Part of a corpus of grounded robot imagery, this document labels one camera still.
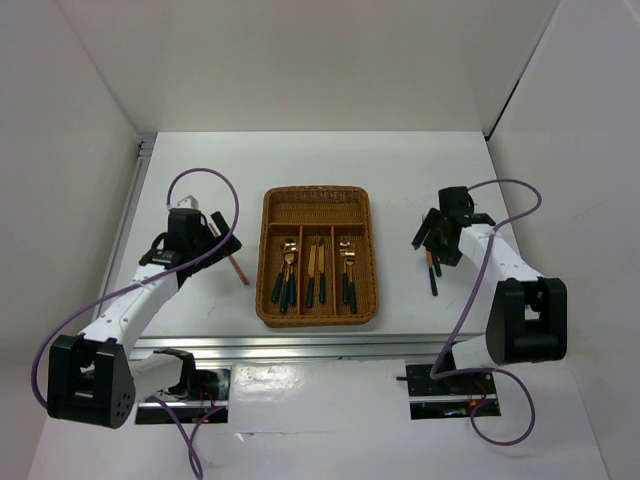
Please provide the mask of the gold knife green handle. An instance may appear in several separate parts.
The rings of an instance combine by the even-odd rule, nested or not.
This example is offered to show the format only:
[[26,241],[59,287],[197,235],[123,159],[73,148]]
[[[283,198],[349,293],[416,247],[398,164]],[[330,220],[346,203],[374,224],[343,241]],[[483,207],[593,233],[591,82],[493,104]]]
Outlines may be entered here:
[[314,303],[316,258],[317,258],[317,245],[312,244],[310,247],[308,266],[307,266],[307,275],[308,275],[307,294],[306,294],[307,308],[312,308]]
[[438,296],[438,288],[437,288],[437,282],[436,282],[436,272],[435,272],[435,264],[433,261],[433,257],[430,251],[426,251],[426,260],[427,260],[427,266],[428,266],[428,274],[429,274],[429,282],[430,282],[430,289],[431,289],[431,294],[434,297]]
[[320,239],[318,243],[318,271],[319,271],[319,294],[318,300],[320,304],[326,302],[326,275],[325,275],[325,245],[324,239]]

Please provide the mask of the copper chopstick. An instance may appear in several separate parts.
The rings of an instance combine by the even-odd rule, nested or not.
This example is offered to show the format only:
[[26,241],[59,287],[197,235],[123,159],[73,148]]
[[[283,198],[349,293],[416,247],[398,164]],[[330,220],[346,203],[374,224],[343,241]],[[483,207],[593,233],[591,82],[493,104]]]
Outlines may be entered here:
[[[220,233],[217,230],[216,226],[213,223],[209,223],[208,224],[209,229],[211,230],[212,234],[215,237],[219,237]],[[230,262],[230,264],[232,265],[233,269],[235,270],[237,276],[239,277],[239,279],[241,280],[242,284],[244,286],[249,286],[250,285],[250,281],[248,279],[248,277],[246,276],[246,274],[244,273],[244,271],[242,270],[242,268],[240,267],[240,265],[238,264],[238,262],[236,261],[236,259],[234,258],[234,256],[232,254],[227,256],[228,261]]]
[[242,268],[240,267],[240,265],[238,264],[238,262],[235,260],[235,258],[232,255],[229,255],[227,257],[227,259],[229,260],[229,262],[231,263],[234,271],[236,272],[236,274],[238,275],[239,279],[241,280],[242,284],[245,286],[248,286],[250,284],[248,277],[245,275],[244,271],[242,270]]

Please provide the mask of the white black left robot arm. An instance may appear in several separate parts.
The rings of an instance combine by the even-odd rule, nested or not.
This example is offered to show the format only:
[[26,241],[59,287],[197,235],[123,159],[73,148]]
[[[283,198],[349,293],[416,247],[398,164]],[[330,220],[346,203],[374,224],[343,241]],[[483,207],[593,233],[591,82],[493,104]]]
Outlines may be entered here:
[[50,417],[111,429],[121,427],[137,401],[166,390],[186,399],[198,387],[192,354],[154,350],[141,361],[130,355],[160,309],[192,275],[242,246],[220,212],[204,216],[173,208],[167,229],[140,258],[128,287],[76,335],[60,335],[49,349],[46,410]]

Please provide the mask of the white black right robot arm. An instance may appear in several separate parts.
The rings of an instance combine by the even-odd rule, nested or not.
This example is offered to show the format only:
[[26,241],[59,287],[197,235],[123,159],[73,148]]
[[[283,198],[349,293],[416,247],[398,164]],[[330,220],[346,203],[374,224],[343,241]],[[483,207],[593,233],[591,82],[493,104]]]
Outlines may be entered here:
[[[471,189],[453,186],[438,192],[439,206],[429,210],[412,240],[443,266],[467,259],[478,276],[461,316],[430,377],[448,392],[460,391],[471,374],[500,366],[559,361],[567,353],[567,287],[559,278],[532,268],[500,235],[509,219],[497,222],[476,210]],[[493,288],[483,334],[456,340],[482,285]]]

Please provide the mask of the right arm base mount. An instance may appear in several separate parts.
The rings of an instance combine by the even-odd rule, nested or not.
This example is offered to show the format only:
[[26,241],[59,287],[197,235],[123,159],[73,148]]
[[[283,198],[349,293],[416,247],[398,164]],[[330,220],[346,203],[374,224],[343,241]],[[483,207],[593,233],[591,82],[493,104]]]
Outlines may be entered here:
[[477,417],[501,415],[493,377],[470,374],[433,380],[431,365],[406,365],[395,380],[407,388],[412,420],[468,418],[476,407]]

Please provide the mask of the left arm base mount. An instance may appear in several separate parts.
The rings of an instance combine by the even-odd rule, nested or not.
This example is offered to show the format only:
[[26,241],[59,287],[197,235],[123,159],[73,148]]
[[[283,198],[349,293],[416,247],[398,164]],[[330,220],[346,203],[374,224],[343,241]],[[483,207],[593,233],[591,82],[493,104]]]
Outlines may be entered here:
[[192,353],[163,348],[132,363],[131,373],[138,400],[136,424],[228,422],[230,369],[199,368]]

